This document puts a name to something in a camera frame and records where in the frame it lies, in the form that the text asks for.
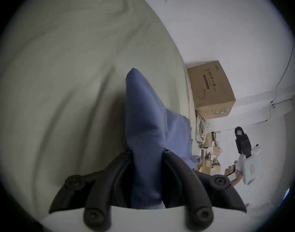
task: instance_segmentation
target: crumpled fabric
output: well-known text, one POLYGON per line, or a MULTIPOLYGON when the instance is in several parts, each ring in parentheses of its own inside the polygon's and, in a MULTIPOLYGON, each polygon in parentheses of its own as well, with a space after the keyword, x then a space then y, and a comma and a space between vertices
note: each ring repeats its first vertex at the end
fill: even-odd
POLYGON ((196 168, 190 122, 185 116, 166 109, 137 69, 132 69, 126 77, 126 141, 133 152, 135 169, 132 208, 165 208, 161 195, 163 150, 171 150, 190 168, 196 168))

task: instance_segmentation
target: black handle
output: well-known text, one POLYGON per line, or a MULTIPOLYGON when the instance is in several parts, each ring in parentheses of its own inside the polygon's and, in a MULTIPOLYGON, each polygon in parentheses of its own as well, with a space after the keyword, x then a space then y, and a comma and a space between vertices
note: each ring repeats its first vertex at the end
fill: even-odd
POLYGON ((204 185, 212 206, 246 212, 243 200, 227 176, 221 174, 212 176, 200 172, 196 172, 196 175, 204 185))
POLYGON ((201 231, 213 222, 212 204, 199 178, 191 168, 170 150, 164 150, 163 163, 177 176, 182 184, 185 204, 188 209, 186 225, 189 229, 201 231))
POLYGON ((86 200, 84 223, 94 231, 106 231, 111 226, 112 189, 118 176, 132 163, 132 153, 121 153, 99 175, 86 200))

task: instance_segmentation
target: person's arm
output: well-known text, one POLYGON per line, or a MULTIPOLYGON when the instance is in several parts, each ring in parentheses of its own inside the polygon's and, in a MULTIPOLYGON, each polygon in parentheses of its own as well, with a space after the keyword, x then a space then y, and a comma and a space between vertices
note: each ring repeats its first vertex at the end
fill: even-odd
MULTIPOLYGON (((225 170, 225 176, 228 176, 229 174, 231 174, 231 173, 233 172, 233 170, 234 170, 234 165, 229 166, 228 168, 226 168, 226 170, 225 170)), ((241 180, 241 178, 242 178, 242 176, 243 176, 242 172, 240 172, 240 171, 238 171, 238 170, 235 170, 235 172, 236 172, 236 179, 233 180, 233 181, 231 181, 231 185, 232 185, 233 187, 234 187, 237 183, 240 182, 240 180, 241 180)))

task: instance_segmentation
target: cable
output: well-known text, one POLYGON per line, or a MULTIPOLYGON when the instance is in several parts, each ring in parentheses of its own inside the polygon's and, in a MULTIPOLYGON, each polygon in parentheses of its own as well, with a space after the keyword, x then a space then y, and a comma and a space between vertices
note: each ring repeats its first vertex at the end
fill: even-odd
POLYGON ((276 99, 276 97, 277 97, 277 88, 278 88, 278 85, 281 83, 281 81, 282 81, 282 79, 283 79, 283 77, 284 77, 284 75, 285 75, 285 73, 286 73, 286 71, 287 71, 287 69, 288 69, 288 66, 289 66, 289 63, 290 63, 290 60, 291 60, 291 56, 292 56, 292 52, 293 52, 293 45, 294 45, 294 42, 295 42, 295 41, 292 41, 292 49, 291 49, 291 54, 290 54, 290 58, 289 58, 289 61, 288 61, 287 67, 285 68, 284 74, 281 76, 281 79, 279 80, 279 82, 278 82, 277 85, 276 85, 276 89, 275 89, 275 98, 273 99, 273 101, 271 101, 271 103, 273 103, 274 100, 276 99))
MULTIPOLYGON (((279 80, 279 82, 278 82, 277 85, 276 85, 276 88, 275 88, 275 98, 271 101, 271 103, 270 103, 270 105, 269 105, 270 117, 269 117, 268 119, 266 119, 266 120, 261 121, 261 122, 257 122, 257 123, 253 123, 253 124, 246 125, 246 126, 241 126, 241 127, 247 127, 247 126, 252 126, 252 125, 260 125, 260 124, 262 124, 262 123, 264 123, 264 122, 267 122, 268 120, 271 119, 271 106, 274 106, 274 105, 276 105, 276 104, 279 104, 279 103, 285 102, 285 101, 287 101, 287 100, 291 100, 291 99, 286 99, 286 100, 284 100, 284 101, 281 101, 281 102, 278 102, 278 103, 276 103, 276 104, 273 104, 274 100, 275 100, 276 97, 277 97, 277 88, 278 88, 279 84, 281 83, 282 79, 284 78, 284 75, 285 75, 285 73, 286 73, 286 71, 287 71, 287 69, 288 69, 288 66, 289 66, 289 63, 290 63, 290 60, 291 60, 291 56, 292 56, 292 52, 293 52, 293 45, 294 45, 294 42, 295 42, 295 41, 293 40, 293 41, 292 41, 291 54, 290 54, 290 57, 289 57, 289 61, 288 61, 287 67, 285 68, 285 71, 284 71, 283 75, 281 76, 281 79, 279 80)), ((227 131, 227 130, 232 130, 232 129, 235 129, 235 128, 224 129, 224 130, 216 130, 215 132, 227 131)))

